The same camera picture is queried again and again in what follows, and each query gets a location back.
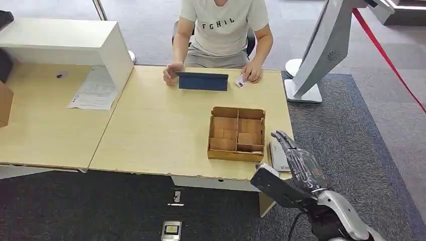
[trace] man's left hand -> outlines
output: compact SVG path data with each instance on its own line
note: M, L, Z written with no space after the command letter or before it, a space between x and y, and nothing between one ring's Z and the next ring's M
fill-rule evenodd
M244 66L241 73L244 73L244 81L250 81L255 84L262 79L262 64L253 59L250 63Z

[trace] gray shorts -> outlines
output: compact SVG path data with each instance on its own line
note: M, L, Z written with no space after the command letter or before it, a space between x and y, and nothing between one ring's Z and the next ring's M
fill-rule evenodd
M228 56L211 56L191 45L185 67L242 69L249 62L246 51Z

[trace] paper document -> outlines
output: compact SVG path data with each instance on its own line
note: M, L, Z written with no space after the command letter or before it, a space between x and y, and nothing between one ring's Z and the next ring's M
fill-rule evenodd
M111 109L118 94L116 85L105 67L95 66L75 94L68 108Z

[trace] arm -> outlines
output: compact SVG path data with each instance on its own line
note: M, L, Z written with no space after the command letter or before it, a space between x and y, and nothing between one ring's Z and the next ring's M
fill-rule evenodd
M262 78L262 65L271 51L274 39L272 37L269 24L264 26L262 29L255 31L254 34L257 39L256 55L241 72L244 73L245 80L257 83Z
M189 39L191 38L194 22L186 18L179 17L177 31L173 40L173 62L168 64L163 70L163 79L168 85L176 82L176 71L183 70L183 62L188 53Z
M179 17L177 32L173 42L173 61L183 63L188 53L189 39L191 38L195 22Z
M272 44L274 42L271 29L269 28L269 24L267 24L261 30L255 31L254 35L257 39L257 47L256 55L254 56L252 61L258 62L260 65L262 65L265 62L266 57L268 57L268 54L271 51Z

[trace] printed text on t-shirt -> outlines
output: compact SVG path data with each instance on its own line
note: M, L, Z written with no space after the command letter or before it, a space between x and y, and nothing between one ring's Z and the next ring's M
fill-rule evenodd
M215 29L215 28L220 28L220 27L228 25L228 24L232 24L234 22L235 21L233 19L229 18L229 20L217 21L215 24L205 24L205 23L202 23L201 25L202 25L202 29L206 29L206 28L208 28L208 29Z

